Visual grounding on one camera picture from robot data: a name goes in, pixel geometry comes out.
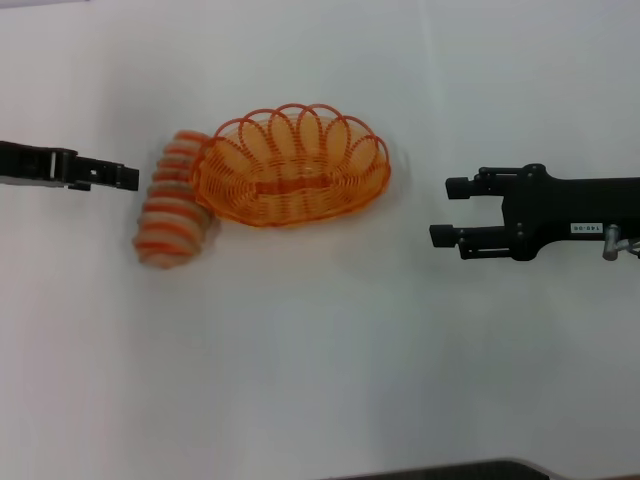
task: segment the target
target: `white backdrop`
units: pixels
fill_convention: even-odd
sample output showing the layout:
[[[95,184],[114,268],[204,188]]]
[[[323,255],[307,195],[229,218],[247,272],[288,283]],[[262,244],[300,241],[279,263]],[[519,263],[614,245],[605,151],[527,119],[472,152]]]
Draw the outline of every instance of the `white backdrop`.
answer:
[[[314,479],[517,457],[640,472],[639,264],[463,262],[428,226],[481,166],[640,176],[632,0],[96,0],[0,12],[0,138],[141,192],[0,187],[0,476]],[[129,239],[181,128],[325,102],[391,146],[368,212],[224,224],[171,272]]]

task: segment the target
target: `wire basket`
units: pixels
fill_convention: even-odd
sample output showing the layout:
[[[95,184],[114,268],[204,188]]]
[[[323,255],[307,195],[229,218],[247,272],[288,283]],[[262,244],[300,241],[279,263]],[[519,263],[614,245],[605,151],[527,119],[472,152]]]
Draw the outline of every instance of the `wire basket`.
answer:
[[[282,227],[360,211],[390,177],[387,146],[364,122],[327,105],[292,103],[222,125],[190,180],[196,201],[218,217]]]

